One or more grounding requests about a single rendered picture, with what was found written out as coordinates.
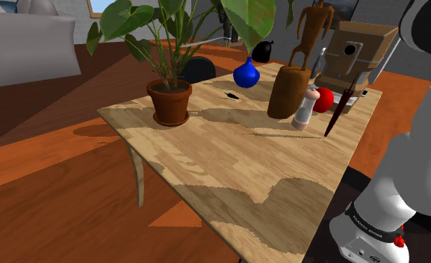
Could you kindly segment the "red ball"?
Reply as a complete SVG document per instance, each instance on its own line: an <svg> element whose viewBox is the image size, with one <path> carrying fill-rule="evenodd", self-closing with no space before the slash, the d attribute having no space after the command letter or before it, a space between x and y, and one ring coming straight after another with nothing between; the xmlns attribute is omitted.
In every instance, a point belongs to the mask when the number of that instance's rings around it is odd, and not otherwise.
<svg viewBox="0 0 431 263"><path fill-rule="evenodd" d="M319 87L316 91L320 94L320 97L316 100L313 111L324 113L328 111L334 103L333 92L325 87Z"/></svg>

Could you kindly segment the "brown box-shaped appliance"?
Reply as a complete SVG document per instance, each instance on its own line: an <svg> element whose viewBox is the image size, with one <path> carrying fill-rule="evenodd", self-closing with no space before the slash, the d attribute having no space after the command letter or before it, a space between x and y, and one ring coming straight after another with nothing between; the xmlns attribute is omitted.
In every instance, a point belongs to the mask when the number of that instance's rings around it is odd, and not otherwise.
<svg viewBox="0 0 431 263"><path fill-rule="evenodd" d="M354 96L361 96L370 71L380 64L397 32L395 26L340 21L314 84L336 93L350 87Z"/></svg>

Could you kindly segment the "dark wall picture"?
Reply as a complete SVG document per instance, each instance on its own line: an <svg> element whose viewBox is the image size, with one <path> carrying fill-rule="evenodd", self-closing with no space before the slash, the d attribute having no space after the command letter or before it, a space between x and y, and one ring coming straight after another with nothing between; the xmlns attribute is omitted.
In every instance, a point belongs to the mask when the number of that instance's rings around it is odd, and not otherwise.
<svg viewBox="0 0 431 263"><path fill-rule="evenodd" d="M333 19L351 20L359 0L324 0L323 6L334 9Z"/></svg>

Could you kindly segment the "green plant in terracotta pot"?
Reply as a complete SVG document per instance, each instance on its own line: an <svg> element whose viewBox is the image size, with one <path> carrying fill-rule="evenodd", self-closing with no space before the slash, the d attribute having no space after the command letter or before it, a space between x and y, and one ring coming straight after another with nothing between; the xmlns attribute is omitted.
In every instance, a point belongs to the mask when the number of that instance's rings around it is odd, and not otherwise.
<svg viewBox="0 0 431 263"><path fill-rule="evenodd" d="M210 13L225 13L248 49L270 33L275 19L274 0L210 0L210 8L200 15L186 10L187 1L158 0L157 7L152 7L115 0L87 34L89 53L94 53L100 42L120 38L137 61L149 62L158 79L146 89L155 108L155 121L163 126L178 126L187 120L192 86L179 74L199 49L194 40Z"/></svg>

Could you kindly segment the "black chair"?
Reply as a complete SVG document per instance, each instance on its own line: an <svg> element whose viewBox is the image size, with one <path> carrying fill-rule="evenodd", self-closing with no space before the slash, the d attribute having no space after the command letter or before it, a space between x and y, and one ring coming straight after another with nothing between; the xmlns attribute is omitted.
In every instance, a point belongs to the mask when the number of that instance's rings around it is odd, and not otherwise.
<svg viewBox="0 0 431 263"><path fill-rule="evenodd" d="M179 73L178 79L195 84L215 77L216 69L214 64L208 58L197 56L192 57L185 64L185 67Z"/></svg>

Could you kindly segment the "grey sofa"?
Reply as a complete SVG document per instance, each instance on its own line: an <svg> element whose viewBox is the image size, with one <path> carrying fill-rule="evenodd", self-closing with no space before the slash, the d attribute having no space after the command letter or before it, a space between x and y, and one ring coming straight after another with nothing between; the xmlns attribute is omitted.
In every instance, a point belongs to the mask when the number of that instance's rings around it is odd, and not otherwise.
<svg viewBox="0 0 431 263"><path fill-rule="evenodd" d="M81 73L75 18L51 0L18 0L17 12L0 5L0 87Z"/></svg>

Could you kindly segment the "light wooden table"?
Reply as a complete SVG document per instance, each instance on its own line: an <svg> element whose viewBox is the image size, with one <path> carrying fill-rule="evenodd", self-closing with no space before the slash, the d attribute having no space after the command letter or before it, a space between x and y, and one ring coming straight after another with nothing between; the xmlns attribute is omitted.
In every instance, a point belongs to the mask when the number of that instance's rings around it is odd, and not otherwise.
<svg viewBox="0 0 431 263"><path fill-rule="evenodd" d="M369 90L327 137L330 114L299 131L267 115L279 68L260 66L247 89L231 75L194 84L189 119L172 128L148 96L99 109L137 176L148 164L246 263L302 263L381 96Z"/></svg>

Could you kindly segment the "black round vase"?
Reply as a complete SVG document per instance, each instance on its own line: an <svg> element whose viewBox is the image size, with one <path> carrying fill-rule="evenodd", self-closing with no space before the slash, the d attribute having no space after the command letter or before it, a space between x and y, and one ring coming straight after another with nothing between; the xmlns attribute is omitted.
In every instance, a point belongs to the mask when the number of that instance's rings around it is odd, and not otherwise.
<svg viewBox="0 0 431 263"><path fill-rule="evenodd" d="M253 49L251 57L255 62L267 63L270 60L273 41L261 41Z"/></svg>

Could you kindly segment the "window with wooden frame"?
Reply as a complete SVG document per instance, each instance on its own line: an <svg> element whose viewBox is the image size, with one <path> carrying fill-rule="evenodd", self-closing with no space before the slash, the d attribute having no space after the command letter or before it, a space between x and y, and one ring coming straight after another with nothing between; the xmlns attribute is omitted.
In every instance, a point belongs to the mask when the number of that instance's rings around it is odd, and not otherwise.
<svg viewBox="0 0 431 263"><path fill-rule="evenodd" d="M90 17L99 19L105 8L116 0L86 0Z"/></svg>

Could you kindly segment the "blue round vase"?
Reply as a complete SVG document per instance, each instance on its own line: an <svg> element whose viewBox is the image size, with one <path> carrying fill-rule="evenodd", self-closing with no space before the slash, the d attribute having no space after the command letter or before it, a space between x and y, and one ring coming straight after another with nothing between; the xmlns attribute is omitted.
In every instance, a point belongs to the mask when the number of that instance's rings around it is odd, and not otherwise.
<svg viewBox="0 0 431 263"><path fill-rule="evenodd" d="M244 64L234 70L233 79L237 86L243 88L250 88L257 84L260 72L253 66L251 57L248 57Z"/></svg>

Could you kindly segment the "dark red pointed stick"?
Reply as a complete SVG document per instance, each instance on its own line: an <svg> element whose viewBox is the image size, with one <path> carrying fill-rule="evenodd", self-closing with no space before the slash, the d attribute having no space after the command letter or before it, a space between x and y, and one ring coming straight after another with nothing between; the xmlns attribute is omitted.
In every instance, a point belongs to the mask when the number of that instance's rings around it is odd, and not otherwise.
<svg viewBox="0 0 431 263"><path fill-rule="evenodd" d="M356 75L356 77L354 78L353 83L350 85L350 87L345 89L344 92L342 93L341 99L340 99L337 107L335 108L334 113L332 115L332 118L329 121L329 124L328 124L326 131L324 133L325 137L327 137L328 134L331 132L333 126L335 125L336 121L340 117L341 112L344 110L344 107L346 106L350 97L353 95L353 92L354 92L353 86L356 84L358 78L359 78L359 74Z"/></svg>

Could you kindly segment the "brown figure sculpture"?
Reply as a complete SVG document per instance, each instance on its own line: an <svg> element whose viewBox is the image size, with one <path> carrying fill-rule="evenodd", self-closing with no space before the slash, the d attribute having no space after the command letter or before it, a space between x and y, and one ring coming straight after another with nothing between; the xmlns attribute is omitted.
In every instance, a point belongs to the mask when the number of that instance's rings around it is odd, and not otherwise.
<svg viewBox="0 0 431 263"><path fill-rule="evenodd" d="M303 9L297 27L297 38L301 38L296 46L288 65L282 66L273 84L267 109L267 115L273 119L287 119L300 107L303 92L308 87L310 73L306 67L322 27L326 25L322 37L331 27L334 9L323 6L324 0Z"/></svg>

